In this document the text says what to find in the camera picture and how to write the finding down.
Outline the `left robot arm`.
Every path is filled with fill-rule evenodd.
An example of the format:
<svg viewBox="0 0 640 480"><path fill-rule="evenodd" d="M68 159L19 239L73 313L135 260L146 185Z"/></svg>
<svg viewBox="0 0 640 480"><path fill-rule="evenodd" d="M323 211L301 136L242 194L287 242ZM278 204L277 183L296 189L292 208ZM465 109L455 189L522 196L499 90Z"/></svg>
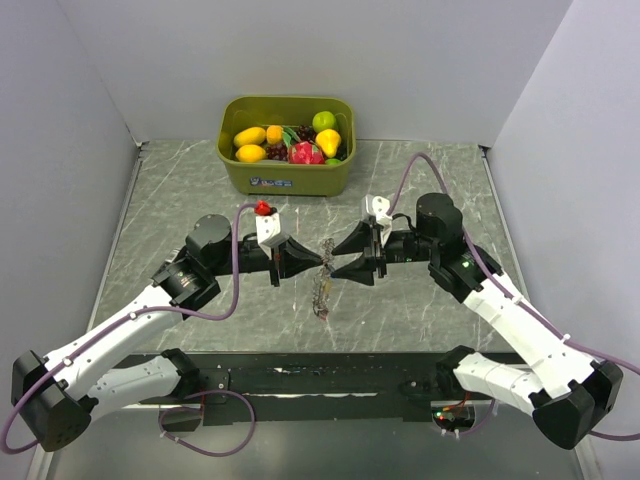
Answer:
<svg viewBox="0 0 640 480"><path fill-rule="evenodd" d="M272 285L318 267L321 257L282 226L277 213L259 214L255 233L238 234L238 221L206 215L186 236L141 293L108 320L67 345L38 355L29 350L12 366L11 420L21 418L47 452L76 440L97 419L154 397L191 399L199 373L181 351L162 353L124 370L117 364L153 335L190 318L221 291L218 277L232 278L231 304L239 301L239 276L267 272Z"/></svg>

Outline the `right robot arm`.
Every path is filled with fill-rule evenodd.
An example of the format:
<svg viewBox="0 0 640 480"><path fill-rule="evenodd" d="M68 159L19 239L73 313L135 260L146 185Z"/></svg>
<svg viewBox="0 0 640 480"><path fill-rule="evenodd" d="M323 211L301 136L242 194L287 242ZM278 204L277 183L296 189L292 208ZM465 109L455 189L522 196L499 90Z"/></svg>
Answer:
<svg viewBox="0 0 640 480"><path fill-rule="evenodd" d="M524 361L520 370L465 346L436 365L439 391L448 398L465 392L490 396L532 417L553 444L573 449L612 410L623 373L574 349L538 319L501 266L469 242L461 211L443 193L416 202L416 223L394 230L391 203L362 200L362 218L333 255L357 254L333 277L371 286L390 264L427 262L430 277L445 292L490 325Z"/></svg>

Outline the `olive green plastic basket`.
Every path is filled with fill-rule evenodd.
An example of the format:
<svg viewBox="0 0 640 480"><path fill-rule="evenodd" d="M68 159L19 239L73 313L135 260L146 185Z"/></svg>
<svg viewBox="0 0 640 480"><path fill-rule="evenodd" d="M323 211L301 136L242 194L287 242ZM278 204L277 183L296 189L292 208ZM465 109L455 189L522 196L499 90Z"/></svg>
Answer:
<svg viewBox="0 0 640 480"><path fill-rule="evenodd" d="M331 111L337 119L335 129L342 144L334 158L322 165L293 165L287 161L265 160L241 163L236 159L234 136L250 127L283 127L283 144L289 148L299 142L315 143L312 119L320 111ZM329 97L245 96L233 100L225 109L217 153L225 165L231 184L241 193L259 195L339 195L346 187L355 157L355 117L352 108Z"/></svg>

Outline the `pink dragon fruit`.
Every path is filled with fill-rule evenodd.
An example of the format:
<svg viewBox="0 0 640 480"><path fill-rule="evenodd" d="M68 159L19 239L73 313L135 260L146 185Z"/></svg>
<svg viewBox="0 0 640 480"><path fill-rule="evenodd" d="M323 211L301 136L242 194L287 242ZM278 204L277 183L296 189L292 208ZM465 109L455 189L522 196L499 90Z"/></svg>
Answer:
<svg viewBox="0 0 640 480"><path fill-rule="evenodd" d="M325 163L325 157L317 145L303 141L289 148L288 163L293 165L322 165Z"/></svg>

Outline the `dark red grapes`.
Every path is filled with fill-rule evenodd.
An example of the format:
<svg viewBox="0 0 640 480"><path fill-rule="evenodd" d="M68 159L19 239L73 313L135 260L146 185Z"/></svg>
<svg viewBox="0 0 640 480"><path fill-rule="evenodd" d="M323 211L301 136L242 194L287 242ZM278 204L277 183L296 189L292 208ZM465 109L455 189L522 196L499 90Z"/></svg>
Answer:
<svg viewBox="0 0 640 480"><path fill-rule="evenodd" d="M267 146L266 153L267 153L267 158L269 160L275 160L275 161L288 160L288 147L283 143Z"/></svg>

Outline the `lower yellow mango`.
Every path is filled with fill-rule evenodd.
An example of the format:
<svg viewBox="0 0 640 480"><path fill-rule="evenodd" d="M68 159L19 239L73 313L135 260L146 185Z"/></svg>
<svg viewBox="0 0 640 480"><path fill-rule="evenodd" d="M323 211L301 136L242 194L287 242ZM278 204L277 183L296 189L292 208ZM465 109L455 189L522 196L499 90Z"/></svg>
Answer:
<svg viewBox="0 0 640 480"><path fill-rule="evenodd" d="M238 148L235 156L241 163L258 163L265 160L268 154L261 145L247 144Z"/></svg>

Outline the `yellow mango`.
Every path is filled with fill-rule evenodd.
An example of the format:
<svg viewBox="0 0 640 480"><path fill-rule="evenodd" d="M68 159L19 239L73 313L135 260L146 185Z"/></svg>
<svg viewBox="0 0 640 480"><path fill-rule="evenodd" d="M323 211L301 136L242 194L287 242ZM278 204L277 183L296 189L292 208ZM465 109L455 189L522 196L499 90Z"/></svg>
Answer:
<svg viewBox="0 0 640 480"><path fill-rule="evenodd" d="M268 154L261 145L247 144L238 148L235 156L241 163L258 163L265 160Z"/></svg>
<svg viewBox="0 0 640 480"><path fill-rule="evenodd" d="M262 145L266 140L266 130L263 127L250 127L234 136L233 143L237 149L247 145Z"/></svg>

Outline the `yellow pear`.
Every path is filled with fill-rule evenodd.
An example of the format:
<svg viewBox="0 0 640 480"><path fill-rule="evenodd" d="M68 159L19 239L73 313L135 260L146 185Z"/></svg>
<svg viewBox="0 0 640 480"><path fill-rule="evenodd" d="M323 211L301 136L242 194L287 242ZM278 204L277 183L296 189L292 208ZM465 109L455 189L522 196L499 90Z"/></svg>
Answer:
<svg viewBox="0 0 640 480"><path fill-rule="evenodd" d="M334 129L325 129L316 135L315 143L327 158L334 158L342 144L342 137Z"/></svg>

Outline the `orange fruit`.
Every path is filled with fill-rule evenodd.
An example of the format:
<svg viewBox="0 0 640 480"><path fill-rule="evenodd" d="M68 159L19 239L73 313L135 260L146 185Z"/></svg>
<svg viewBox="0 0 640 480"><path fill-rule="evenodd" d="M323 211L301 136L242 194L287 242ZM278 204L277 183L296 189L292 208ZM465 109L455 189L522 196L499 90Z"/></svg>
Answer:
<svg viewBox="0 0 640 480"><path fill-rule="evenodd" d="M266 141L270 146L278 145L283 142L283 127L281 125L270 125L266 128Z"/></svg>

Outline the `upper yellow mango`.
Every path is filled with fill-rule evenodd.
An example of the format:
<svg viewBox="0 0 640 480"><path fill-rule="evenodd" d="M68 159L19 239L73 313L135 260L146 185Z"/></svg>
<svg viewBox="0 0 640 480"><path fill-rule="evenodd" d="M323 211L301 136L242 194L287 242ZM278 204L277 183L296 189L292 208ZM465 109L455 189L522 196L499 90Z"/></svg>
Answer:
<svg viewBox="0 0 640 480"><path fill-rule="evenodd" d="M262 145L266 140L266 130L263 127L250 127L234 136L233 143L237 149L247 145Z"/></svg>

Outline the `green apple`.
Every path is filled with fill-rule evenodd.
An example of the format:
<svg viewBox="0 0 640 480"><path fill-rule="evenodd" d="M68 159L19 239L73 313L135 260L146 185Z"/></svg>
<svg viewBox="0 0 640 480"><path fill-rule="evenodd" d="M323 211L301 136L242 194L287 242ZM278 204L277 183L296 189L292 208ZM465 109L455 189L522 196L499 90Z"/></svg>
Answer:
<svg viewBox="0 0 640 480"><path fill-rule="evenodd" d="M336 116L331 111L320 111L312 119L312 128L316 133L337 128Z"/></svg>

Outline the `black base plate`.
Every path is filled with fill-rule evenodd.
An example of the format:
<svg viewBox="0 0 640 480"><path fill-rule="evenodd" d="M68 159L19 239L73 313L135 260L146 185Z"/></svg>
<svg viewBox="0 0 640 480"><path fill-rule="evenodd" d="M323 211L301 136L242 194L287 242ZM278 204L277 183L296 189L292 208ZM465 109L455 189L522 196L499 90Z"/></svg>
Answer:
<svg viewBox="0 0 640 480"><path fill-rule="evenodd" d="M429 422L436 407L476 394L441 391L438 354L192 352L204 391L204 423L228 425L255 418L267 421L396 418Z"/></svg>

